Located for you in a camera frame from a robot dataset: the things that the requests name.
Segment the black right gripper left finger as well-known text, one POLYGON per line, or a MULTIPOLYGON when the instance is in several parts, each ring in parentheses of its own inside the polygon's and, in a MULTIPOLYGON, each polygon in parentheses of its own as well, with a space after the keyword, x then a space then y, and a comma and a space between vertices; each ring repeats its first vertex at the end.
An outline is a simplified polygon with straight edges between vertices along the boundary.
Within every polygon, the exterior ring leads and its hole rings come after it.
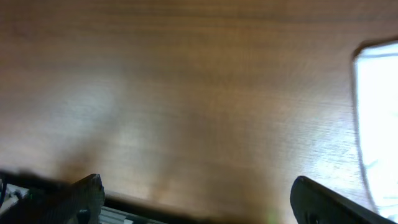
POLYGON ((105 192, 98 174, 73 184, 2 173, 3 187, 26 188, 28 195, 1 215, 1 223, 99 223, 105 192))

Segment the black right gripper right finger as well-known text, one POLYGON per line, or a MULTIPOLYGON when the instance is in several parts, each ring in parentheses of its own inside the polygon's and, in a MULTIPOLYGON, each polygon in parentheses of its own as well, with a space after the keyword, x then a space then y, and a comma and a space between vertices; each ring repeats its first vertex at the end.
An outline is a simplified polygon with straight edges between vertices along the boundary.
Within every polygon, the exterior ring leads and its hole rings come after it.
POLYGON ((298 224, 394 224, 306 176, 295 179, 290 205, 298 224))

